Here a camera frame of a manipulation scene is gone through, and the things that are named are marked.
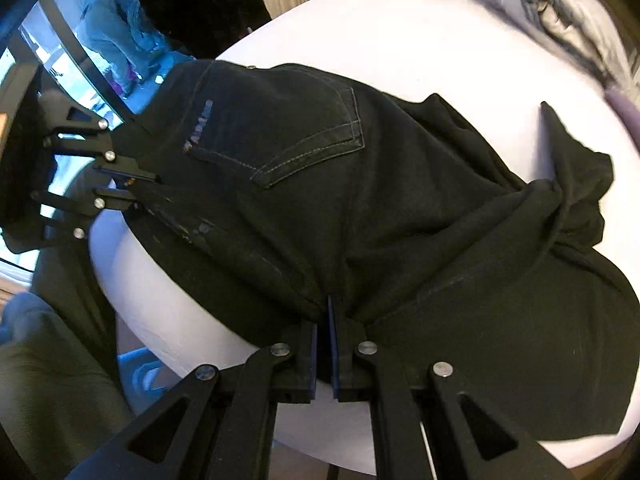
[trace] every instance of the brand logo patch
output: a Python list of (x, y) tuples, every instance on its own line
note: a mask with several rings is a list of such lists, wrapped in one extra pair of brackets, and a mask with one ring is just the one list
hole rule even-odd
[(198, 144), (200, 142), (202, 131), (204, 130), (204, 127), (207, 126), (207, 121), (209, 121), (209, 118), (211, 117), (212, 107), (213, 107), (213, 101), (211, 99), (207, 99), (207, 102), (204, 104), (204, 110), (200, 114), (200, 117), (198, 117), (198, 124), (196, 124), (196, 127), (193, 129), (193, 133), (191, 134), (191, 137), (189, 137), (191, 144)]

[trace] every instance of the person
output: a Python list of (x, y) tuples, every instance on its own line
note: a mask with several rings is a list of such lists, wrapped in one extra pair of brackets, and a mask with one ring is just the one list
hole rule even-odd
[(100, 54), (111, 65), (114, 81), (127, 98), (135, 89), (136, 79), (129, 67), (146, 81), (158, 65), (153, 56), (134, 40), (127, 22), (127, 11), (133, 0), (85, 0), (85, 8), (76, 30), (85, 47)]
[(263, 0), (140, 0), (140, 5), (154, 28), (198, 59), (216, 59), (271, 21)]
[(133, 40), (140, 48), (148, 52), (168, 52), (170, 46), (140, 6), (140, 0), (131, 0), (127, 6), (127, 23), (131, 29)]

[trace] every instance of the window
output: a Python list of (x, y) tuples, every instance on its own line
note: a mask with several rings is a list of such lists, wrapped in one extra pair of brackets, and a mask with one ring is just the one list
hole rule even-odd
[[(146, 19), (137, 0), (123, 0), (126, 2), (126, 8), (113, 7), (114, 0), (41, 1), (42, 4), (36, 3), (25, 17), (17, 34), (21, 35), (53, 79), (82, 106), (107, 119), (112, 129), (122, 124), (123, 118), (112, 109), (104, 95), (123, 116), (128, 111), (127, 107), (133, 113), (140, 113), (164, 82), (169, 70), (177, 63), (191, 59), (189, 56), (171, 51), (164, 37)], [(90, 9), (89, 5), (92, 6), (95, 2), (103, 3), (104, 6), (99, 8), (102, 13), (94, 16), (95, 19), (89, 26), (86, 18), (87, 10)], [(60, 20), (60, 14), (64, 19), (63, 22)], [(56, 22), (55, 27), (52, 26), (47, 15)], [(79, 29), (82, 27), (91, 28), (90, 33), (79, 34)], [(111, 35), (114, 35), (115, 38), (116, 34), (126, 35), (126, 39), (132, 44), (136, 55), (129, 56), (117, 49), (114, 54), (113, 48), (102, 48), (101, 44), (105, 42), (92, 42), (91, 32), (94, 32), (102, 40)], [(63, 44), (60, 37), (64, 38), (67, 43), (73, 40), (74, 46), (71, 48), (70, 44)], [(120, 36), (116, 39), (118, 39), (118, 43), (121, 43)], [(86, 70), (84, 64), (88, 60), (84, 55), (82, 55), (82, 60), (79, 60), (79, 46), (75, 40), (78, 40), (89, 59), (102, 73), (102, 76), (97, 74), (102, 78), (100, 81), (89, 80), (82, 71)], [(131, 59), (135, 59), (138, 65), (134, 65)], [(0, 59), (0, 76), (2, 78), (13, 63), (12, 54), (5, 51)], [(118, 73), (120, 76), (123, 73), (126, 74), (127, 81), (132, 83), (129, 94), (124, 95), (123, 88), (115, 80), (114, 73)], [(109, 86), (116, 94), (125, 99), (124, 105), (117, 101)], [(58, 170), (49, 190), (56, 194), (63, 194), (76, 174), (91, 160), (77, 156), (57, 156)], [(47, 206), (43, 206), (41, 211), (46, 216), (52, 216), (54, 213), (54, 210)], [(0, 258), (25, 269), (33, 270), (38, 258), (38, 251), (11, 254), (4, 241), (0, 239)], [(0, 272), (3, 272), (2, 265), (0, 265)]]
[(14, 63), (14, 56), (11, 55), (9, 49), (6, 49), (2, 57), (0, 57), (0, 83), (4, 80), (4, 76), (6, 76), (6, 73), (9, 72), (9, 69)]

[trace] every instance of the metal rod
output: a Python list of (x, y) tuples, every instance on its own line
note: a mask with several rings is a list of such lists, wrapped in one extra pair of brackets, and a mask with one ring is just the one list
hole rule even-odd
[[(41, 63), (40, 58), (35, 55), (34, 51), (22, 37), (19, 30), (17, 30), (16, 33), (12, 35), (11, 39), (9, 40), (8, 47), (9, 52), (12, 56), (14, 56), (16, 63)], [(43, 70), (42, 72), (41, 84), (42, 92), (51, 89), (61, 89), (61, 87), (58, 85), (58, 82), (46, 70)]]
[(98, 67), (94, 65), (94, 62), (87, 55), (78, 38), (76, 38), (76, 35), (66, 22), (62, 12), (60, 12), (55, 0), (40, 0), (40, 5), (51, 27), (58, 35), (58, 38), (60, 38), (62, 47), (78, 67), (78, 70), (87, 77), (89, 83), (95, 88), (95, 91), (100, 94), (104, 101), (123, 121), (133, 121), (134, 115), (132, 111), (124, 104), (124, 101), (116, 94), (115, 90), (111, 88)]

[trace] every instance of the person in blue jeans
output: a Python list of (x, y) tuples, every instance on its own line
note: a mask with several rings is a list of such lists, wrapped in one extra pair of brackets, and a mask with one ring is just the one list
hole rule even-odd
[(110, 63), (114, 81), (120, 85), (123, 97), (135, 89), (129, 65), (142, 81), (155, 72), (153, 56), (134, 40), (127, 22), (127, 11), (134, 0), (86, 0), (76, 35), (88, 49), (100, 54)]

